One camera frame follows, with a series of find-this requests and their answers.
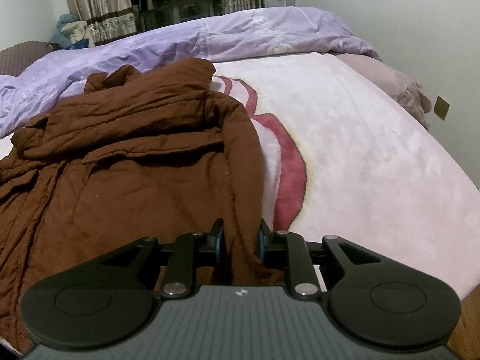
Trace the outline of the brown padded jacket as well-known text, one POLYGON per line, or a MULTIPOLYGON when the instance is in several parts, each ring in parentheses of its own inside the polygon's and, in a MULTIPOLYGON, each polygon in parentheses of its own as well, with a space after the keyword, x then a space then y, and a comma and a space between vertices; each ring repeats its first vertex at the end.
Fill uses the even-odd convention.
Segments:
POLYGON ((15 350, 32 347, 20 319, 32 285, 144 236, 169 243, 222 219, 233 283, 281 281, 256 256, 260 140, 214 73, 200 58, 96 73, 14 133, 1 161, 1 338, 15 350))

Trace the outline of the clothes pile by curtain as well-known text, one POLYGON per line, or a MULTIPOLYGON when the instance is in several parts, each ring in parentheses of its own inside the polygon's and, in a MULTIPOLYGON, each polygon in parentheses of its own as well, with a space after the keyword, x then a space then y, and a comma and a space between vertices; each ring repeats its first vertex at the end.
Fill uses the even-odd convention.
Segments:
POLYGON ((87 22, 72 14, 63 14, 58 18, 49 43, 63 50, 78 50, 95 46, 87 22))

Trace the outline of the pink princess blanket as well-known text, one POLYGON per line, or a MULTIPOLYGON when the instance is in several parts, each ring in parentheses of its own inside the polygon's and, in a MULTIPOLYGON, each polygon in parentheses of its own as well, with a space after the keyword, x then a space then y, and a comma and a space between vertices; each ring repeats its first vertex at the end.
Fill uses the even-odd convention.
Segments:
POLYGON ((336 233, 436 276, 479 285, 479 191, 402 106, 337 57, 212 63, 244 105, 264 159, 261 221, 336 233))

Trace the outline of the purple duvet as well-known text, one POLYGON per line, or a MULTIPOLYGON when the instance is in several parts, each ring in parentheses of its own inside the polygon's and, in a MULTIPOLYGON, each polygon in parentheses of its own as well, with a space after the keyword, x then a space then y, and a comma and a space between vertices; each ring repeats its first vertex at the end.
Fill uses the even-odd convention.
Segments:
POLYGON ((379 56, 337 15, 315 7, 209 16, 103 46, 54 51, 19 76, 1 76, 1 136, 12 134, 60 100, 81 94, 95 72, 112 73, 126 64, 149 72, 186 57, 219 63, 309 52, 379 56))

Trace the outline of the mauve quilted headboard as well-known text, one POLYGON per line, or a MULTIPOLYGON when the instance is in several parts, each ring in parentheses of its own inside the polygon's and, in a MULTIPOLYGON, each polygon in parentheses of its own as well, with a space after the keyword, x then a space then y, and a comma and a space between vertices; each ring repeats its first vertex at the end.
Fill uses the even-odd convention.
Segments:
POLYGON ((18 77, 26 68, 53 52, 47 42, 26 41, 0 52, 0 74, 18 77))

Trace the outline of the left beige curtain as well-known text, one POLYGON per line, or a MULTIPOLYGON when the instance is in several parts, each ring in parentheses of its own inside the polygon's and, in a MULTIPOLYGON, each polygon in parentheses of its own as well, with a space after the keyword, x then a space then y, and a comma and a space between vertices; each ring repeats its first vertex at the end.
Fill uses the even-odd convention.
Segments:
POLYGON ((131 0, 66 0, 70 13, 86 22, 96 45, 137 33, 131 0))

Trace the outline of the gold wall socket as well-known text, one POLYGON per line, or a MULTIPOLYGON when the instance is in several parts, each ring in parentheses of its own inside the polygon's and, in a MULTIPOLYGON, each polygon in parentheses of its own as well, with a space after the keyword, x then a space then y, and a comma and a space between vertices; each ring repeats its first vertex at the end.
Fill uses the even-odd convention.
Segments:
POLYGON ((450 103, 441 96, 437 96, 436 102, 433 107, 433 113, 444 121, 448 116, 450 110, 450 103))

